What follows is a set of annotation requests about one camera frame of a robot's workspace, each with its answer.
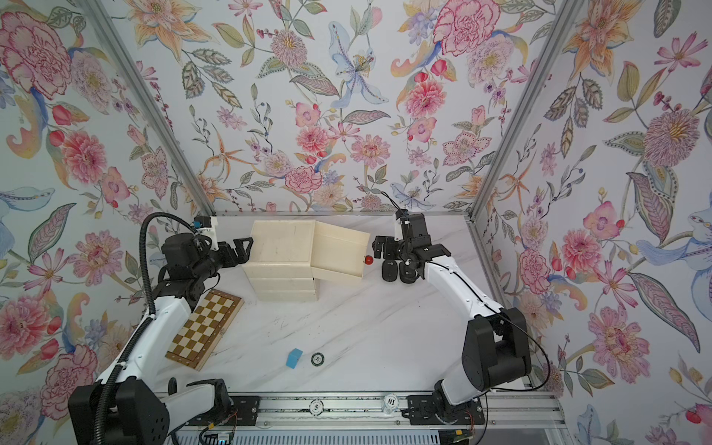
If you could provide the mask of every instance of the green leaf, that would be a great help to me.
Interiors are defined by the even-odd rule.
[[[460,177],[461,174],[464,172],[472,172],[472,168],[468,165],[463,165],[462,167],[458,168],[457,170],[454,170],[452,172],[449,172],[448,174],[445,175],[445,182],[450,182],[453,181],[457,178]]]
[[[49,13],[47,24],[52,28],[64,28],[72,19],[72,11],[62,6],[55,6]]]
[[[195,63],[188,62],[183,66],[181,78],[186,99],[197,98],[205,91],[205,82],[200,78],[200,73]]]
[[[247,66],[255,59],[255,48],[247,48],[244,53],[242,53],[242,63],[240,68]]]
[[[571,397],[574,396],[574,381],[571,380],[571,376],[568,372],[564,372],[564,383],[566,384],[566,389],[569,390]]]
[[[206,63],[210,63],[211,65],[226,65],[230,63],[230,59],[214,49],[200,48],[193,51],[192,54],[198,59]]]
[[[541,28],[536,30],[534,35],[532,36],[532,39],[529,41],[529,44],[531,45],[534,43],[535,40],[538,40],[542,37],[546,37],[549,35],[549,31],[551,31],[551,26],[554,24],[554,22],[550,21],[549,23],[544,23]]]
[[[586,150],[584,150],[583,154],[579,158],[578,162],[583,161],[584,159],[588,159],[589,156],[593,155],[593,152],[596,150],[596,146],[592,145],[588,147]]]
[[[376,170],[376,181],[380,181],[386,177],[386,168],[387,167],[388,167],[387,165],[384,165],[383,167],[380,167],[378,170]]]
[[[520,12],[528,11],[534,7],[532,0],[509,0],[501,4],[500,9],[507,14],[519,14]]]
[[[247,19],[247,14],[242,17],[242,32],[245,33],[247,40],[255,46],[255,30],[252,28],[250,21]]]
[[[455,128],[459,128],[460,130],[472,131],[472,122],[469,122],[467,120],[455,122],[452,126]]]
[[[642,156],[645,153],[645,146],[643,145],[644,138],[645,133],[631,131],[621,133],[612,139],[603,141],[603,143],[609,147],[620,148],[629,155]]]
[[[603,120],[603,122],[609,122],[609,123],[621,122],[623,119],[630,116],[631,113],[634,111],[635,111],[634,108],[621,107],[618,110],[615,110],[614,112],[612,112],[610,116],[606,117]]]
[[[579,384],[581,385],[581,388],[585,389],[587,393],[591,394],[591,397],[593,397],[593,389],[591,389],[591,385],[586,381],[583,376],[579,375]]]
[[[680,0],[658,0],[658,6],[653,15],[653,35],[661,37],[680,14]]]
[[[287,65],[280,62],[280,60],[276,57],[270,57],[262,64],[262,68],[260,68],[260,73],[257,75],[257,77],[263,78],[266,75],[278,73],[279,71],[284,71],[285,69],[287,69]]]
[[[586,103],[596,110],[603,108],[603,92],[598,83],[593,79],[584,79],[582,85]]]
[[[232,91],[228,90],[224,86],[220,85],[217,82],[213,82],[213,88],[215,91],[218,93],[220,98],[227,102],[228,104],[232,105],[235,108],[242,108],[242,105],[240,105],[240,101],[237,100],[237,97],[235,96],[235,93]]]
[[[240,31],[237,31],[233,26],[227,23],[213,23],[213,26],[218,30],[220,37],[222,37],[228,45],[238,49],[245,46],[245,40],[242,39]]]
[[[126,258],[124,258],[124,264],[126,265],[126,271],[133,276],[138,274],[138,261],[134,258],[129,251],[126,251]]]
[[[62,237],[64,228],[67,225],[69,211],[77,205],[72,202],[54,209],[52,214],[45,221],[42,221],[30,234],[30,239],[27,243],[27,255],[30,257],[30,263],[34,263],[37,258],[47,252],[52,246],[57,244],[59,238]]]
[[[304,5],[304,9],[309,11],[309,14],[319,14],[326,12],[326,8],[321,3],[310,2]]]
[[[613,419],[611,423],[606,426],[606,440],[611,441],[618,439],[618,425],[616,425],[616,419]]]
[[[581,375],[592,387],[596,389],[603,389],[614,384],[613,380],[609,379],[606,374],[595,368],[589,368],[581,372]]]
[[[234,80],[230,73],[218,66],[207,65],[203,67],[203,70],[220,83],[229,83]]]
[[[245,185],[248,182],[250,182],[250,179],[252,179],[253,173],[254,172],[247,172],[247,173],[243,174],[242,176],[240,176],[240,185]]]
[[[358,12],[356,12],[353,6],[351,6],[351,16],[349,18],[349,24],[351,25],[351,29],[353,29],[355,33],[358,33],[358,28],[361,25],[361,17],[359,16]]]
[[[628,102],[635,96],[640,84],[640,72],[638,67],[629,61],[623,62],[623,72],[618,79],[618,98],[623,102]]]
[[[640,95],[638,96],[638,108],[640,108],[640,105],[643,105],[648,99],[650,99],[650,96],[655,93],[655,90],[658,88],[658,82],[663,76],[663,73],[665,73],[665,70],[666,68],[661,69],[657,73],[653,74],[647,82],[645,82],[645,85],[643,85],[643,88],[640,90]]]
[[[337,96],[339,91],[326,77],[308,78],[305,75],[297,75],[292,80],[291,83],[298,83],[307,90],[314,94],[321,94],[325,96]]]
[[[519,20],[517,20],[516,24],[520,25],[522,23],[527,23],[529,21],[537,21],[537,20],[541,19],[541,16],[543,16],[543,15],[544,15],[544,11],[541,11],[539,9],[530,9],[529,11],[522,13],[522,15],[519,17]]]

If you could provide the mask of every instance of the orange flower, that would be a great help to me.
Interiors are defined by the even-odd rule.
[[[590,0],[588,17],[578,23],[576,34],[563,52],[576,53],[575,78],[586,66],[613,81],[612,48],[633,40],[628,31],[630,20],[642,5],[642,0]]]
[[[125,0],[131,6],[129,19],[136,21],[136,44],[163,43],[177,61],[181,61],[183,40],[213,41],[213,37],[195,23],[189,23],[200,10],[184,0]]]

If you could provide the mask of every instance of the pink flower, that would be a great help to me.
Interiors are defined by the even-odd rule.
[[[73,54],[72,85],[96,110],[106,114],[111,101],[111,82],[91,53],[76,51]]]
[[[319,108],[314,108],[305,103],[297,103],[297,126],[303,127],[304,125],[316,125],[319,122],[319,117],[321,116],[321,111]]]
[[[316,125],[304,127],[297,136],[297,143],[305,152],[316,153],[329,143],[329,134]]]
[[[532,61],[532,64],[530,65],[529,69],[527,69],[524,65],[517,68],[517,71],[522,73],[522,76],[517,77],[517,78],[512,78],[512,75],[510,73],[507,73],[507,78],[512,83],[524,83],[527,80],[529,80],[529,76],[532,75],[532,73],[534,72],[534,70],[536,69],[537,66],[539,66],[539,60],[534,59]]]
[[[549,276],[549,266],[546,258],[541,256],[539,252],[528,248],[519,255],[521,264],[520,273],[522,281],[529,286],[529,289],[537,295],[541,295],[549,290],[550,284],[547,277]]]
[[[546,144],[546,148],[541,152],[541,171],[544,172],[544,176],[550,175],[554,176],[554,169],[556,168],[556,144]]]
[[[247,15],[252,17],[252,11],[262,6],[262,3],[252,3],[252,0],[233,1],[235,2],[235,4],[228,5],[228,8],[232,9],[233,11],[237,11],[235,13],[235,17],[239,16],[243,12],[247,12]]]
[[[158,147],[156,153],[149,153],[141,158],[143,164],[143,178],[141,183],[156,192],[158,199],[166,196],[168,188],[168,161],[166,153]]]
[[[126,187],[126,183],[121,179],[121,173],[119,173],[116,167],[109,167],[109,172],[104,173],[104,176],[101,178],[101,191],[104,194],[104,199],[106,199],[108,203],[123,201],[131,196],[128,187]]]
[[[610,239],[621,233],[616,221],[618,218],[613,204],[611,201],[606,201],[583,219],[583,226],[598,239]]]
[[[86,131],[75,131],[64,139],[62,146],[64,165],[73,178],[83,184],[96,184],[106,168],[106,151],[96,136]]]
[[[377,211],[381,209],[383,203],[381,202],[381,197],[374,194],[367,194],[361,200],[361,208],[365,211]]]
[[[643,145],[644,158],[653,167],[675,167],[697,144],[700,120],[690,110],[664,112],[650,121]]]
[[[645,439],[654,445],[690,445],[689,442],[678,441],[672,428],[665,431],[662,426],[651,426],[650,434],[646,434]]]
[[[430,140],[430,135],[433,134],[435,122],[437,122],[435,117],[428,117],[427,119],[425,117],[421,117],[410,126],[408,129],[408,136],[412,136],[415,140],[420,142],[428,142],[428,140]]]
[[[428,79],[415,85],[406,101],[406,109],[415,118],[433,115],[444,105],[446,95],[441,83]]]
[[[353,124],[349,124],[346,128],[344,128],[344,124],[339,122],[338,125],[338,130],[335,129],[334,127],[329,126],[329,131],[333,133],[333,135],[330,136],[331,139],[338,139],[341,138],[343,142],[346,142],[347,137],[356,137],[356,133],[361,131],[360,128],[356,127],[355,129],[351,130],[351,127],[353,127]]]
[[[135,224],[143,223],[146,216],[153,212],[153,207],[148,204],[129,204],[129,217]]]
[[[470,85],[486,82],[502,73],[512,56],[512,51],[514,51],[514,43],[502,34],[482,43],[468,56]]]
[[[430,156],[426,155],[422,148],[418,147],[415,150],[408,150],[408,160],[411,164],[415,164],[416,167],[422,167],[423,165],[430,164]]]
[[[284,184],[287,188],[298,193],[309,193],[321,187],[322,176],[319,172],[314,172],[314,167],[298,167],[287,173],[284,177]]]
[[[485,125],[485,107],[484,105],[480,105],[477,108],[472,109],[472,125],[476,127],[481,127]]]
[[[615,275],[613,273],[613,263],[606,260],[606,274],[600,273],[598,269],[595,270],[598,279],[601,280],[606,286],[603,288],[603,293],[608,295],[608,292],[613,290],[613,295],[615,296],[618,304],[625,306],[623,302],[628,303],[632,308],[638,306],[638,302],[633,299],[630,295],[624,292],[624,290],[631,292],[635,290],[635,286],[630,283],[620,283],[620,281],[628,274],[625,267],[621,267],[616,271]]]
[[[537,251],[541,248],[548,232],[549,223],[532,215],[524,221],[522,226],[522,242],[530,250]]]
[[[225,128],[232,127],[233,130],[242,130],[242,127],[247,125],[242,117],[236,116],[235,113],[225,107],[220,107],[218,110],[218,120],[225,125]]]
[[[435,23],[434,41],[442,42],[443,54],[474,51],[490,38],[499,14],[493,0],[449,0]]]
[[[62,281],[62,277],[58,276],[57,272],[59,272],[59,270],[62,269],[62,267],[64,267],[67,263],[73,263],[79,258],[79,255],[75,253],[74,255],[69,255],[64,259],[64,261],[62,261],[63,256],[64,249],[58,248],[54,253],[54,261],[50,258],[49,253],[45,252],[42,254],[42,262],[44,263],[45,268],[35,266],[34,264],[28,266],[27,270],[29,273],[42,278],[37,278],[34,281],[28,281],[25,283],[25,290],[30,290],[36,286],[42,286],[39,295],[44,295],[44,293],[47,292],[52,286],[53,281],[55,283]]]
[[[294,31],[282,31],[272,38],[274,56],[288,68],[299,68],[307,61],[307,47]]]
[[[157,77],[151,77],[156,73],[156,68],[150,66],[144,70],[143,61],[136,61],[136,69],[139,73],[141,73],[141,77],[143,77],[143,80],[158,80]]]
[[[475,157],[479,152],[489,147],[491,137],[481,137],[477,139],[474,135],[467,132],[462,132],[455,138],[454,141],[448,141],[443,144],[445,151],[445,165],[464,164]]]
[[[87,345],[77,345],[73,354],[60,354],[42,387],[42,414],[54,420],[69,414],[69,396],[77,387],[94,382],[97,363],[96,353]]]
[[[601,318],[594,313],[590,315],[588,330],[596,335],[593,361],[607,365],[611,377],[618,375],[620,366],[623,380],[635,383],[640,374],[650,377],[650,363],[643,358],[650,353],[650,343],[637,337],[640,325],[631,323],[626,326],[627,320],[628,312],[623,306],[619,306],[618,311],[605,307],[601,309]]]
[[[24,12],[6,12],[0,20],[0,61],[12,80],[48,99],[64,94],[71,61],[57,32]]]
[[[74,275],[79,278],[87,276],[86,285],[101,284],[103,275],[111,275],[121,271],[119,260],[123,258],[122,251],[114,252],[121,247],[121,241],[109,234],[108,230],[96,234],[86,234],[87,244],[79,241],[77,249],[81,252],[74,261]]]
[[[563,254],[574,272],[593,272],[601,262],[601,246],[584,229],[569,230],[564,235]]]
[[[133,125],[129,125],[129,130],[126,132],[127,135],[131,138],[131,140],[139,146],[143,146],[146,143],[146,137],[141,133],[141,131],[134,127]]]
[[[539,296],[526,291],[519,297],[519,306],[517,306],[524,318],[527,320],[527,324],[532,328],[537,328],[539,330],[546,329],[546,320],[548,320],[549,315],[546,312],[546,305],[542,302]]]
[[[265,171],[270,176],[281,178],[292,170],[292,163],[283,151],[277,151],[265,158]]]
[[[351,157],[356,162],[363,161],[368,167],[376,168],[377,164],[383,165],[384,159],[390,157],[390,144],[380,136],[366,135],[366,139],[356,136],[356,142],[351,144]]]
[[[25,355],[42,340],[49,314],[38,298],[21,295],[17,300],[5,300],[0,309],[0,354],[10,360],[15,352]]]
[[[677,64],[682,65],[682,68],[687,68],[688,66],[700,66],[700,61],[696,58],[690,57],[702,48],[707,47],[707,40],[703,40],[690,48],[692,43],[695,42],[697,38],[697,33],[693,32],[685,41],[685,44],[680,48],[680,38],[676,37],[672,39],[672,51],[661,46],[658,50],[658,56],[662,57],[662,61],[655,61],[655,65],[667,65],[672,63],[670,68],[668,68],[668,73],[672,73],[677,68]]]

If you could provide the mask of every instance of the black cable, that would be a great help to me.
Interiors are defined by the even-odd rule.
[[[479,439],[477,439],[477,442],[475,442],[474,445],[479,445],[480,442],[482,442],[482,438],[485,436],[485,433],[487,432],[487,424],[489,423],[489,402],[487,402],[487,393],[489,391],[485,391],[484,394],[482,394],[485,397],[485,403],[487,403],[487,407],[485,408],[485,427],[482,430],[482,435],[480,436]]]
[[[119,356],[118,363],[116,364],[116,366],[114,366],[114,369],[111,371],[111,374],[109,374],[109,378],[106,379],[106,383],[104,384],[104,387],[101,390],[101,395],[99,396],[99,403],[96,409],[96,415],[94,417],[95,445],[105,444],[104,435],[106,430],[106,416],[109,412],[109,402],[111,398],[114,397],[114,387],[116,386],[116,380],[118,379],[121,371],[124,369],[122,363],[128,360],[129,356],[131,355],[131,351],[138,342],[138,339],[141,337],[146,328],[148,328],[148,325],[155,318],[156,306],[153,301],[151,280],[148,276],[148,262],[146,262],[146,232],[148,231],[148,225],[151,220],[159,217],[178,221],[180,224],[187,227],[193,234],[198,233],[198,231],[193,226],[180,219],[178,216],[171,215],[170,213],[165,213],[162,211],[156,211],[146,216],[146,219],[144,219],[143,223],[141,224],[141,230],[139,232],[138,237],[139,262],[141,267],[141,277],[143,278],[143,293],[144,295],[146,295],[146,301],[148,303],[148,314],[153,315],[153,317],[149,316],[148,318],[143,320],[143,323],[141,323],[138,329],[136,329],[136,331],[134,331],[134,333],[131,335],[131,338],[129,339],[128,343],[126,344],[126,347],[121,353],[121,356]]]
[[[446,266],[443,266],[442,264],[435,263],[434,261],[427,261],[427,263],[431,263],[431,264],[434,264],[435,266],[442,267],[443,269],[445,269],[445,270],[447,270],[447,271],[450,270],[450,268],[447,268]],[[524,329],[520,328],[519,326],[517,326],[516,324],[512,323],[511,320],[509,320],[507,317],[504,317],[501,313],[495,312],[494,309],[490,308],[489,305],[488,305],[487,303],[485,303],[484,300],[482,300],[482,297],[480,297],[480,295],[479,295],[477,292],[475,292],[475,290],[472,288],[472,286],[470,286],[470,284],[467,282],[467,280],[465,280],[464,278],[462,278],[459,273],[457,273],[456,271],[453,271],[453,273],[455,274],[455,276],[456,276],[457,278],[460,278],[460,281],[462,281],[463,283],[465,283],[465,286],[467,286],[468,289],[477,297],[477,299],[480,300],[480,301],[482,302],[482,304],[485,305],[485,308],[488,308],[494,315],[497,315],[497,316],[500,318],[500,320],[506,321],[506,322],[509,323],[510,325],[512,325],[512,326],[514,326],[515,328],[517,328],[517,329],[519,329],[520,331],[522,331],[527,337],[529,337],[529,340],[532,340],[532,341],[534,342],[534,344],[537,345],[537,347],[539,348],[539,350],[541,350],[542,354],[544,354],[544,360],[546,360],[546,366],[547,366],[546,378],[545,378],[544,381],[543,381],[540,385],[538,385],[537,387],[527,388],[527,389],[508,389],[508,388],[493,387],[493,388],[490,388],[490,389],[499,389],[500,391],[509,391],[509,392],[530,392],[530,391],[536,391],[536,390],[538,390],[538,389],[543,388],[543,387],[547,384],[547,382],[549,382],[549,378],[551,377],[551,364],[549,363],[549,356],[546,354],[546,351],[544,351],[544,348],[539,344],[538,341],[536,341],[536,340],[534,339],[534,337],[532,337],[531,335],[529,335],[529,333],[528,333],[526,330],[524,330]]]

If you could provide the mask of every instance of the wire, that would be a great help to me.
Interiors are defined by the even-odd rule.
[[[442,264],[435,263],[434,261],[427,261],[427,263],[432,263],[432,264],[434,264],[435,266],[442,267],[443,269],[448,270],[448,271],[451,270],[450,268],[448,268],[448,267],[446,267],[446,266],[443,266]],[[469,289],[470,291],[472,291],[472,293],[477,297],[477,299],[480,300],[480,301],[482,302],[482,304],[485,305],[485,308],[488,308],[494,315],[497,315],[501,320],[506,321],[506,322],[509,323],[510,325],[512,325],[512,326],[514,326],[515,328],[517,328],[517,329],[519,329],[520,331],[522,331],[527,337],[529,337],[529,340],[532,340],[532,342],[534,342],[534,344],[537,345],[537,347],[539,348],[539,350],[541,350],[542,354],[544,354],[544,359],[546,360],[546,366],[547,366],[547,374],[546,374],[546,378],[544,379],[544,381],[543,381],[541,384],[539,384],[537,387],[532,387],[532,388],[527,388],[527,389],[509,389],[509,388],[493,387],[493,388],[491,388],[491,389],[498,389],[498,390],[500,390],[500,391],[509,391],[509,392],[530,392],[530,391],[537,391],[538,389],[543,388],[543,387],[549,382],[549,378],[551,377],[551,364],[550,364],[550,362],[549,362],[549,356],[547,355],[546,351],[544,351],[544,348],[539,344],[538,341],[536,341],[536,340],[534,339],[534,337],[532,337],[531,335],[529,335],[529,333],[528,333],[526,330],[524,330],[524,329],[520,328],[519,326],[517,326],[516,324],[512,323],[511,320],[509,320],[507,317],[504,317],[501,313],[496,312],[494,309],[490,308],[489,305],[488,305],[487,303],[485,303],[485,301],[482,299],[482,297],[480,297],[480,295],[479,295],[477,292],[475,292],[475,290],[472,288],[472,286],[470,286],[470,283],[468,283],[467,280],[465,280],[464,278],[462,278],[462,277],[460,276],[460,274],[457,273],[457,271],[451,271],[451,272],[452,272],[457,278],[460,278],[460,280],[461,280],[463,283],[465,283],[465,286],[467,286],[468,289]]]
[[[485,408],[485,427],[482,430],[482,435],[480,436],[479,439],[477,439],[477,442],[475,442],[474,445],[479,445],[480,442],[482,442],[482,438],[485,436],[485,433],[487,432],[487,424],[489,423],[489,402],[487,402],[487,393],[489,391],[485,391],[484,394],[482,394],[485,397],[485,403],[487,403],[487,407]]]

